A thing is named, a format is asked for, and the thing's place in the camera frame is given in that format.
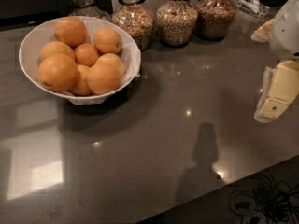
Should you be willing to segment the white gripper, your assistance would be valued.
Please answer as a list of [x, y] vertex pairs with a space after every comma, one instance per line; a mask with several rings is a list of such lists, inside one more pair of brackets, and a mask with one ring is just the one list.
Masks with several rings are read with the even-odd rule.
[[251, 35], [256, 42], [270, 44], [270, 49], [283, 60], [263, 73], [263, 93], [254, 118], [272, 122], [283, 115], [299, 95], [299, 0], [288, 0], [274, 19], [260, 26]]

